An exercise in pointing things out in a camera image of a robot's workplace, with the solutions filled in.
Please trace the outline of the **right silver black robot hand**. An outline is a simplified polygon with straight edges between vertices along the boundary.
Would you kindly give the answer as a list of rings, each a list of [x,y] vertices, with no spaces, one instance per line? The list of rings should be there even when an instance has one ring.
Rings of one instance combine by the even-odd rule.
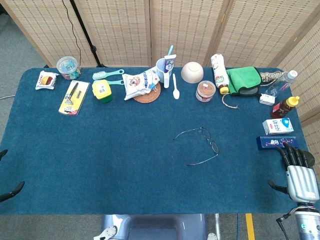
[[[287,186],[275,184],[268,180],[268,185],[283,194],[289,195],[297,204],[315,204],[320,200],[320,192],[313,166],[314,156],[305,150],[283,142],[284,149],[276,147],[280,153],[285,169]]]

